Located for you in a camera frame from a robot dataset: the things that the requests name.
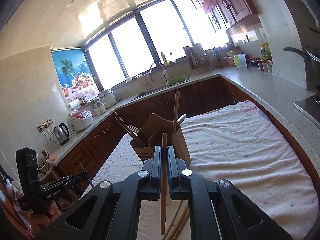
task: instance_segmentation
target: electric kettle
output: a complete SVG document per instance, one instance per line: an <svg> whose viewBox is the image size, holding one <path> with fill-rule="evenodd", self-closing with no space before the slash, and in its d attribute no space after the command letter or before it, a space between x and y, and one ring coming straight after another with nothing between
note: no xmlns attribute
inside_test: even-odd
<svg viewBox="0 0 320 240"><path fill-rule="evenodd" d="M64 145L69 140L69 130L65 123L61 123L54 128L53 131L60 145Z"/></svg>

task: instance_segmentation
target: human hand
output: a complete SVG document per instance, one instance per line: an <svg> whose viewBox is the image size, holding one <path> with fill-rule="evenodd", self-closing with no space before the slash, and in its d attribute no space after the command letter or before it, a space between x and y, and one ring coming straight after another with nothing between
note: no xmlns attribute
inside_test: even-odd
<svg viewBox="0 0 320 240"><path fill-rule="evenodd" d="M43 226L41 228L41 225L44 225L46 227L61 215L61 212L58 210L57 204L54 200L51 201L48 212L51 215L50 217L47 217L43 214L27 214L27 219L31 225L31 230L35 235L37 235L42 230Z"/></svg>

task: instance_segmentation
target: stove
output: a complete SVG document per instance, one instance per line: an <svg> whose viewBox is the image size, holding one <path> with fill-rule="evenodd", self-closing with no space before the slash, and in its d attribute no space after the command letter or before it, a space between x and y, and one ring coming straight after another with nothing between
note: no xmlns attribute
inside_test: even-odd
<svg viewBox="0 0 320 240"><path fill-rule="evenodd" d="M294 103L294 107L305 114L316 126L320 128L320 103L316 95Z"/></svg>

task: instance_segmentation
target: speckled countertop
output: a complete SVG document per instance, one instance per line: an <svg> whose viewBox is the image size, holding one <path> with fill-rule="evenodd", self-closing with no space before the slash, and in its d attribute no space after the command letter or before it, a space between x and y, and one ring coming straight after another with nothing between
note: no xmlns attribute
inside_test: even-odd
<svg viewBox="0 0 320 240"><path fill-rule="evenodd" d="M249 67L248 70L226 67L201 74L192 72L186 75L191 76L189 82L172 88L166 88L135 100L133 100L133 98L135 98L136 95L128 97L107 109L104 114L94 117L93 123L88 128L76 133L65 145L60 146L54 152L50 153L51 156L56 155L57 160L55 162L50 161L49 163L56 166L84 137L110 116L114 110L180 87L221 76L251 96L278 119L301 145L315 166L318 174L320 174L320 129L293 106L295 101L314 95L314 91L304 90L292 83L274 77L270 73L260 72L258 68L254 67Z"/></svg>

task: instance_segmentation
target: bed sheet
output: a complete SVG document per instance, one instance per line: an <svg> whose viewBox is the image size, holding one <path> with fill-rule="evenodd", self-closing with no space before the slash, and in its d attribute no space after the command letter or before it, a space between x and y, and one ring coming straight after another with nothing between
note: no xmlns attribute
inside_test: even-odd
<svg viewBox="0 0 320 240"><path fill-rule="evenodd" d="M319 216L316 191L291 146L257 106L250 101L227 106L187 118L181 128L191 170L212 181L228 179L294 240L303 239ZM94 185L124 180L142 168L130 140L128 134L122 138ZM168 200L167 224L177 205ZM143 201L137 239L161 239L159 201ZM191 239L189 222L178 239Z"/></svg>

